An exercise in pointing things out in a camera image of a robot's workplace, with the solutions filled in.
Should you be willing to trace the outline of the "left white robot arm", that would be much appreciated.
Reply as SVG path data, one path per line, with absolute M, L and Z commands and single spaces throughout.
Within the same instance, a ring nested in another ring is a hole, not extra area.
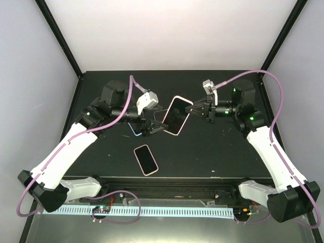
M 64 180 L 63 176 L 91 144 L 117 123 L 135 124 L 136 131 L 142 136 L 166 129 L 166 125 L 149 117 L 149 112 L 158 108 L 157 94 L 140 86 L 133 76 L 130 76 L 129 84 L 120 81 L 107 83 L 101 96 L 81 111 L 54 150 L 31 171 L 20 172 L 18 180 L 24 191 L 16 206 L 17 215 L 24 217 L 20 208 L 27 194 L 47 212 L 80 198 L 105 201 L 109 190 L 100 177 Z

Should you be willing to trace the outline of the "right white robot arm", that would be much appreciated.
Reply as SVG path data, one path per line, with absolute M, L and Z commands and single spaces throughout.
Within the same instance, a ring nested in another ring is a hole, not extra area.
M 211 80 L 202 84 L 206 98 L 194 102 L 186 111 L 214 123 L 217 117 L 231 117 L 238 131 L 247 139 L 269 171 L 274 186 L 244 179 L 230 191 L 236 204 L 252 200 L 266 207 L 277 222 L 285 222 L 310 213 L 315 208 L 320 187 L 309 182 L 293 165 L 266 125 L 261 111 L 255 108 L 255 88 L 246 79 L 234 81 L 231 99 L 220 101 L 217 86 Z

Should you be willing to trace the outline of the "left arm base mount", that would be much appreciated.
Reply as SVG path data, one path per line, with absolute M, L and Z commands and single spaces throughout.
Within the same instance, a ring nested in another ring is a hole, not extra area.
M 116 201 L 118 198 L 123 197 L 126 194 L 124 190 L 117 190 L 107 194 L 100 193 L 96 196 L 87 196 L 79 199 L 80 202 L 90 202 L 90 203 L 104 203 L 108 204 Z

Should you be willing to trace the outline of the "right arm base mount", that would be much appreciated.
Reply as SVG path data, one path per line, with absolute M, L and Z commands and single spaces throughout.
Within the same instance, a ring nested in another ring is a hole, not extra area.
M 214 189 L 214 201 L 217 205 L 227 206 L 260 206 L 255 201 L 243 198 L 236 187 L 217 187 Z

